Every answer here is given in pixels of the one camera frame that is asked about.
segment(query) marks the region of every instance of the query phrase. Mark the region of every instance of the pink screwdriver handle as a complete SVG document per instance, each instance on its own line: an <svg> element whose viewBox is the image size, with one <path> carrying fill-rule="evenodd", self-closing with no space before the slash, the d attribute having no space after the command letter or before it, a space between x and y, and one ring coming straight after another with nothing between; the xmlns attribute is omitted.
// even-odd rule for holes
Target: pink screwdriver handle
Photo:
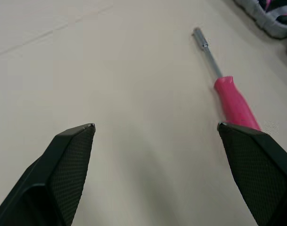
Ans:
<svg viewBox="0 0 287 226"><path fill-rule="evenodd" d="M246 100L233 83L233 77L218 78L214 84L228 122L261 130Z"/></svg>

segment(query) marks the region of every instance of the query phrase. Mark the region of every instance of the screwdriver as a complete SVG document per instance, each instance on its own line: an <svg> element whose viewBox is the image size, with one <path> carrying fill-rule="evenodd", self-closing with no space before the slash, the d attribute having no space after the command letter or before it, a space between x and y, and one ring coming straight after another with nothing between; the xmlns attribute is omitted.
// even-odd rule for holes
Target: screwdriver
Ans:
<svg viewBox="0 0 287 226"><path fill-rule="evenodd" d="M208 47L208 43L200 28L195 28L193 36L196 39L199 47L205 52L206 57L214 69L214 72L218 76L217 81L214 84L214 88L219 94L223 111L226 116L226 120L229 123L250 127L256 130L261 130L252 111L249 108L244 97L236 88L233 77L224 77L221 73L212 53Z"/></svg>

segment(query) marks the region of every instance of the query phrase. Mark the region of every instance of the screwdriver tip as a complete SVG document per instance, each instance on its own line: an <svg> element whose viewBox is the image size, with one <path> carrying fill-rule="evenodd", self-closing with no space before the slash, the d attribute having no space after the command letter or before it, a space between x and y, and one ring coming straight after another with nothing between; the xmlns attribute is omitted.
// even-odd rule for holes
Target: screwdriver tip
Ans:
<svg viewBox="0 0 287 226"><path fill-rule="evenodd" d="M196 39L199 47L204 50L205 47L208 47L208 43L199 27L196 27L192 33L192 36Z"/></svg>

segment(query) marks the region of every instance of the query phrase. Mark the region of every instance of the white surface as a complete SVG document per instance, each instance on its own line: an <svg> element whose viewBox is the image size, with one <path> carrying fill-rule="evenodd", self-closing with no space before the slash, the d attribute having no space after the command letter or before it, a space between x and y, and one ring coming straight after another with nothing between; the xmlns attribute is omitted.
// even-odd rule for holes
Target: white surface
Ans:
<svg viewBox="0 0 287 226"><path fill-rule="evenodd" d="M73 225L255 226L196 26L287 150L287 41L231 0L0 0L0 204L54 135L94 122Z"/></svg>

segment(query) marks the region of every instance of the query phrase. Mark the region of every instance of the metal shaft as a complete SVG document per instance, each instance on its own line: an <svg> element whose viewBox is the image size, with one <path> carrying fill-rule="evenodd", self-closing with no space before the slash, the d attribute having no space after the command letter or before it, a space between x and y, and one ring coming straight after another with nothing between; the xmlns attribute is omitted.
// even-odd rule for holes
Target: metal shaft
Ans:
<svg viewBox="0 0 287 226"><path fill-rule="evenodd" d="M221 73L213 55L211 54L211 51L208 47L208 43L207 43L201 29L198 27L195 28L194 32L193 32L193 36L195 37L199 47L205 52L207 59L208 59L209 63L212 65L214 72L216 73L218 78L223 77L223 74Z"/></svg>

